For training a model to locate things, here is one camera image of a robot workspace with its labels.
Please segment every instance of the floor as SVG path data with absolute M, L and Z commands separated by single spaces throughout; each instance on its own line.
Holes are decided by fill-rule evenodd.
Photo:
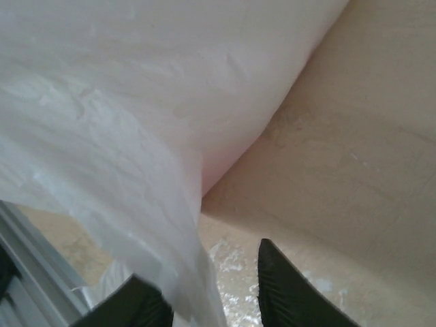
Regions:
M 71 218 L 20 207 L 87 283 L 96 283 L 112 259 L 99 250 Z M 256 255 L 261 237 L 270 237 L 312 284 L 362 327 L 432 326 L 434 302 L 359 265 L 320 240 L 291 230 L 273 217 L 263 232 L 242 230 L 203 215 L 200 234 L 214 260 L 229 327 L 261 326 L 257 306 Z

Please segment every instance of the beige surface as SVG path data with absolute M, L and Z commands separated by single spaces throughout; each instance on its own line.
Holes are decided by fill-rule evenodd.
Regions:
M 258 326 L 261 237 L 362 326 L 436 326 L 435 85 L 436 2 L 352 1 L 204 200 L 200 232 L 231 326 Z M 110 258 L 76 224 L 29 214 L 97 280 Z

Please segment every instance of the wrinkled plastic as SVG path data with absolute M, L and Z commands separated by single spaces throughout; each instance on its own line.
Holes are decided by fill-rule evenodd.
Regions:
M 2 1 L 0 198 L 75 217 L 185 320 L 225 326 L 202 193 L 346 2 Z

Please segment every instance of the white plastic sheet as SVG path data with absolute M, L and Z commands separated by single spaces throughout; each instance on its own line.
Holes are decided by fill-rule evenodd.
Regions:
M 0 198 L 77 218 L 184 319 L 225 326 L 202 191 L 346 2 L 3 0 Z

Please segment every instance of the white paint splatter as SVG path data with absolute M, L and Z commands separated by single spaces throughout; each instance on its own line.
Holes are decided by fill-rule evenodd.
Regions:
M 253 302 L 256 299 L 255 296 L 248 295 L 245 297 L 245 302 Z
M 217 244 L 215 244 L 212 247 L 212 249 L 209 251 L 209 255 L 210 255 L 212 261 L 215 262 L 215 257 L 217 256 L 218 251 L 224 245 L 228 245 L 228 243 L 226 241 L 224 241 L 224 240 L 219 240 L 219 242 Z
M 250 291 L 250 293 L 257 293 L 258 292 L 258 288 L 259 288 L 259 285 L 258 284 L 254 284 L 254 285 L 250 286 L 248 290 Z
M 231 270 L 241 271 L 243 267 L 240 261 L 243 255 L 244 251 L 242 249 L 231 251 L 219 264 L 220 270 L 223 272 L 229 272 Z
M 310 281 L 311 280 L 312 272 L 310 270 L 305 270 L 305 271 L 302 272 L 302 275 L 304 277 L 306 277 L 306 279 L 308 279 Z
M 366 168 L 368 168 L 368 169 L 374 169 L 376 172 L 380 172 L 380 169 L 379 168 L 374 168 L 373 166 L 371 166 L 369 163 L 367 163 L 366 161 L 364 161 L 364 160 L 361 160 L 361 158 L 359 158 L 358 156 L 357 156 L 357 154 L 355 154 L 355 153 L 353 153 L 353 152 L 350 152 L 349 153 L 349 155 L 350 155 L 350 157 L 351 158 L 353 158 L 354 160 L 356 160 L 358 163 L 360 163 L 360 164 L 362 164 L 364 167 L 366 167 Z
M 321 293 L 333 291 L 333 283 L 328 279 L 318 278 L 313 283 L 316 289 Z
M 339 303 L 339 308 L 340 310 L 342 310 L 343 312 L 347 311 L 347 307 L 345 306 L 345 296 L 348 294 L 348 290 L 343 288 L 342 290 L 339 291 L 339 296 L 341 297 L 341 301 Z
M 246 322 L 251 322 L 252 326 L 260 326 L 260 317 L 254 317 L 252 315 L 246 315 L 244 319 Z

